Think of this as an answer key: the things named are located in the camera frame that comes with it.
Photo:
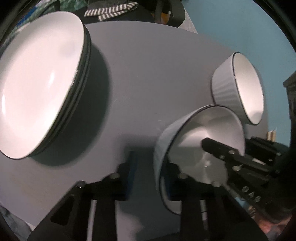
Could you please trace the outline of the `person's right hand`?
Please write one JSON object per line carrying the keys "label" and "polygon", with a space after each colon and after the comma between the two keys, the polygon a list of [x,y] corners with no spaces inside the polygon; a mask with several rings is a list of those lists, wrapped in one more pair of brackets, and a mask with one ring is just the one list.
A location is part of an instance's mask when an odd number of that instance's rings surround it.
{"label": "person's right hand", "polygon": [[256,211],[256,209],[251,205],[246,206],[246,211],[249,213],[251,218],[256,222],[259,228],[264,232],[268,240],[276,240],[280,236],[280,234],[283,232],[283,230],[285,229],[285,227],[288,225],[288,223],[292,218],[292,216],[290,216],[279,223],[272,223],[266,220],[263,216],[261,216]]}

